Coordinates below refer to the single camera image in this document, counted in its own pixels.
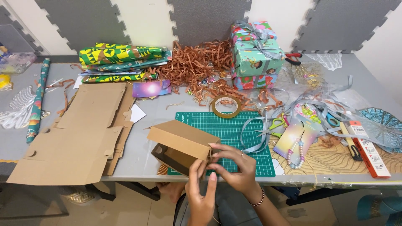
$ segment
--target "green cutting mat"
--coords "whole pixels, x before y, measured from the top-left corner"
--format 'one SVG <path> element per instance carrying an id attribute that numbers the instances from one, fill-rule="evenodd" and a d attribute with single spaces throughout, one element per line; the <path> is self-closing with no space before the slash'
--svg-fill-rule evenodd
<path id="1" fill-rule="evenodd" d="M 221 138 L 222 144 L 227 144 L 243 150 L 240 143 L 240 132 L 243 124 L 251 118 L 259 117 L 258 112 L 240 112 L 237 116 L 224 119 L 218 117 L 213 112 L 177 112 L 176 120 L 191 125 L 197 129 L 210 133 L 214 136 Z M 253 147 L 261 142 L 261 138 L 257 137 L 259 132 L 255 130 L 262 130 L 263 123 L 261 120 L 252 120 L 243 131 L 243 142 L 247 148 Z M 272 164 L 271 154 L 268 146 L 258 153 L 249 153 L 249 156 L 257 160 L 256 177 L 275 177 L 275 170 Z M 225 167 L 229 172 L 237 172 L 237 165 L 230 159 L 219 159 L 219 164 Z M 168 175 L 181 175 L 174 169 L 168 169 Z"/>

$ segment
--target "fingernail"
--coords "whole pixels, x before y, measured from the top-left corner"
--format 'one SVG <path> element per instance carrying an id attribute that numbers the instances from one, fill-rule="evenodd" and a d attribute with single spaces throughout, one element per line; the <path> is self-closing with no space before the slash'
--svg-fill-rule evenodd
<path id="1" fill-rule="evenodd" d="M 215 172 L 212 172 L 209 177 L 211 178 L 211 181 L 216 181 L 216 173 Z"/>

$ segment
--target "bracelet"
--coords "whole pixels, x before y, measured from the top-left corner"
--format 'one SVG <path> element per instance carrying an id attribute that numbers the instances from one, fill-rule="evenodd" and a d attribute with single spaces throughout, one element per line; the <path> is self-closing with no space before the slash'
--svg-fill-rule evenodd
<path id="1" fill-rule="evenodd" d="M 259 203 L 257 203 L 257 204 L 252 204 L 251 202 L 248 202 L 248 203 L 250 203 L 253 207 L 256 207 L 256 206 L 261 205 L 261 203 L 263 203 L 263 201 L 264 201 L 265 191 L 264 191 L 263 188 L 261 188 L 261 190 L 263 191 L 263 198 L 261 199 L 261 201 L 260 201 Z"/>

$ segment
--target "hand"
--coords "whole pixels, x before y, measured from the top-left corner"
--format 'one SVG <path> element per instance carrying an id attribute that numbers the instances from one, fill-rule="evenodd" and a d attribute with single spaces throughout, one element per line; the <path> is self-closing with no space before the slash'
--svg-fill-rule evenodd
<path id="1" fill-rule="evenodd" d="M 197 159 L 190 167 L 189 181 L 185 186 L 190 204 L 189 226 L 206 226 L 211 221 L 215 210 L 215 172 L 209 176 L 206 195 L 200 194 L 199 179 L 204 175 L 206 165 L 206 161 Z"/>
<path id="2" fill-rule="evenodd" d="M 221 151 L 212 155 L 212 163 L 207 169 L 215 170 L 235 190 L 240 191 L 251 203 L 258 203 L 261 198 L 261 187 L 255 181 L 256 160 L 243 154 L 242 151 L 224 144 L 209 143 L 214 149 Z M 232 159 L 238 166 L 236 173 L 228 172 L 223 166 L 217 164 L 220 158 Z"/>

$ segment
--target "brown tape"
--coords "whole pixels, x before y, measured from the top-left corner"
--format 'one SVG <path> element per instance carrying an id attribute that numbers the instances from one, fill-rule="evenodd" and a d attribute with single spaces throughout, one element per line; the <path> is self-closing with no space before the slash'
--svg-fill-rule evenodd
<path id="1" fill-rule="evenodd" d="M 233 104 L 236 106 L 236 110 L 235 110 L 234 112 L 232 112 L 232 113 L 222 113 L 222 112 L 218 111 L 218 110 L 216 109 L 216 106 L 217 106 L 221 101 L 233 103 Z M 212 111 L 215 113 L 215 115 L 217 115 L 217 116 L 219 116 L 219 117 L 221 117 L 221 118 L 225 118 L 225 119 L 229 119 L 229 118 L 235 117 L 236 115 L 238 115 L 238 113 L 239 113 L 240 110 L 241 110 L 241 103 L 240 103 L 240 100 L 237 99 L 236 97 L 230 96 L 230 95 L 219 95 L 219 96 L 217 96 L 217 97 L 212 101 L 211 105 L 212 105 Z"/>

